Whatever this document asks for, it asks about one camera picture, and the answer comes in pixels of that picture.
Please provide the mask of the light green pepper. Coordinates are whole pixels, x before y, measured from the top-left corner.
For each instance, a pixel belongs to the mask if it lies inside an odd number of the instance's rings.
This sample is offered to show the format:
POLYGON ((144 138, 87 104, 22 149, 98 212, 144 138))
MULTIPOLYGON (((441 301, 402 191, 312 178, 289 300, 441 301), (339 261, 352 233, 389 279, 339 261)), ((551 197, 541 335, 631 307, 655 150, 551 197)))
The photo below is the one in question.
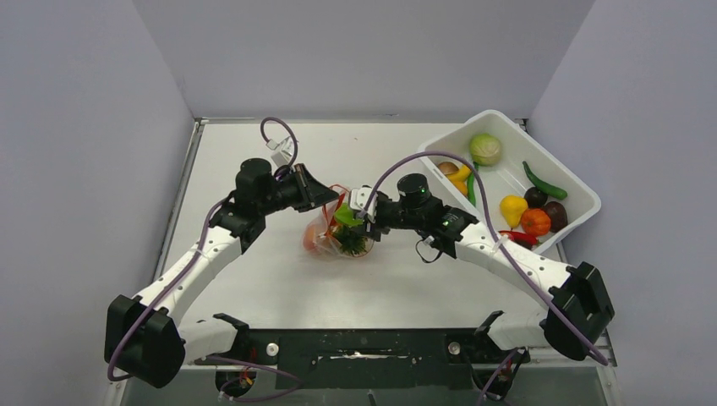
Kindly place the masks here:
POLYGON ((343 203, 342 207, 336 214, 336 219, 338 224, 349 228, 359 227, 364 224, 364 219, 360 217, 357 218, 354 211, 345 203, 343 203))

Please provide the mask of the clear zip bag orange zipper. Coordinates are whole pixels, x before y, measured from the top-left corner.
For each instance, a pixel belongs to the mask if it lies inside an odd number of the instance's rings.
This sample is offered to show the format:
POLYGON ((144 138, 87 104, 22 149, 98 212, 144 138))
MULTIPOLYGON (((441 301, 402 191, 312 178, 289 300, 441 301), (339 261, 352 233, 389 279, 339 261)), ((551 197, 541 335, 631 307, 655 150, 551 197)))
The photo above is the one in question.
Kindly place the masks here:
POLYGON ((348 209, 349 189, 340 184, 333 184, 330 189, 338 193, 338 199, 323 205, 320 214, 305 228, 302 237, 304 251, 325 259, 366 256, 373 249, 374 241, 361 237, 351 229, 358 223, 348 209))

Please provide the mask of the toy peach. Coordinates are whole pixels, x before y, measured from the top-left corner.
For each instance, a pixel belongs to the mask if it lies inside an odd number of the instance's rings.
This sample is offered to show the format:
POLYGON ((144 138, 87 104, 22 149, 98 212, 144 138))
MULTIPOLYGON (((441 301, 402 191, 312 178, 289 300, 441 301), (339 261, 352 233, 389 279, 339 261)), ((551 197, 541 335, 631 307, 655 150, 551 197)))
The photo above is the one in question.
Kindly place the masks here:
POLYGON ((321 227, 315 223, 309 224, 304 230, 302 237, 302 246, 304 250, 311 255, 317 255, 319 249, 317 248, 317 237, 321 235, 321 227))

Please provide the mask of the toy pineapple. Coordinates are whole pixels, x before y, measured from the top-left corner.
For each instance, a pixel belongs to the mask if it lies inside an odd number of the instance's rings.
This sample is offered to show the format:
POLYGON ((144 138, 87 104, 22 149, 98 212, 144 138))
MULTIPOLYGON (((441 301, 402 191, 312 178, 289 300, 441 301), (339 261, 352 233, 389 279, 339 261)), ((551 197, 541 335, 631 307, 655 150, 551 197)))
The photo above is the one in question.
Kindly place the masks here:
POLYGON ((345 225, 335 226, 331 237, 336 241, 337 249, 342 255, 360 257, 368 253, 366 238, 345 225))

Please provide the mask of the red chili pepper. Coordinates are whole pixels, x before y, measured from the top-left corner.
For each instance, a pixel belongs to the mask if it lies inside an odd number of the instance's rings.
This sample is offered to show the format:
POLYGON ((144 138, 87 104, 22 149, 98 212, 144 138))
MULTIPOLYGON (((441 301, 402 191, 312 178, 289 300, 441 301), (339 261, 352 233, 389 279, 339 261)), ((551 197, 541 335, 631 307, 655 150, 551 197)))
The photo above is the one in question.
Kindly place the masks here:
POLYGON ((338 224, 338 221, 336 219, 336 214, 338 213, 339 209, 342 207, 344 199, 346 197, 345 193, 342 193, 339 195, 336 204, 334 205, 333 212, 331 213, 331 216, 329 217, 328 225, 329 228, 333 228, 338 224))

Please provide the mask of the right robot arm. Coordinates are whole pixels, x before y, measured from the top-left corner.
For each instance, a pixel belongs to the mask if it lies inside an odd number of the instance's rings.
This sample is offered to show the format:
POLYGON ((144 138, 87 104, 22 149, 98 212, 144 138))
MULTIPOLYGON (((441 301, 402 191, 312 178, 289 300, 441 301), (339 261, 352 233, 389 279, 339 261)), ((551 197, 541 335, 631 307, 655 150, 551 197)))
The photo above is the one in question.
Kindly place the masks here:
POLYGON ((393 229, 414 231, 431 248, 484 268, 544 307, 541 313, 499 315, 475 338, 480 357, 495 361, 508 349, 548 345, 568 359, 608 365, 597 342, 615 311, 597 267, 552 261, 500 236, 486 220, 432 195, 423 174, 402 177, 398 191, 397 200, 377 188, 352 191, 350 207, 371 239, 393 229))

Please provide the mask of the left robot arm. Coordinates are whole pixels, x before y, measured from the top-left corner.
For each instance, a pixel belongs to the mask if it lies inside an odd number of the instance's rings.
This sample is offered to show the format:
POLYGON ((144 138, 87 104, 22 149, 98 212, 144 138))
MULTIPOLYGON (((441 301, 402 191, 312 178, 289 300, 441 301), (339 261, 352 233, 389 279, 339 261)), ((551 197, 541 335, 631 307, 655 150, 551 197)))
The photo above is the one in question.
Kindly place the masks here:
POLYGON ((303 164, 285 167, 276 176, 263 158, 244 161, 234 189, 205 216, 197 242, 152 284, 110 303, 104 345, 108 379, 135 377, 162 388, 183 365, 236 348, 248 329, 241 321, 216 314, 182 326, 183 317, 261 235, 269 215, 287 208, 311 211, 337 198, 303 164))

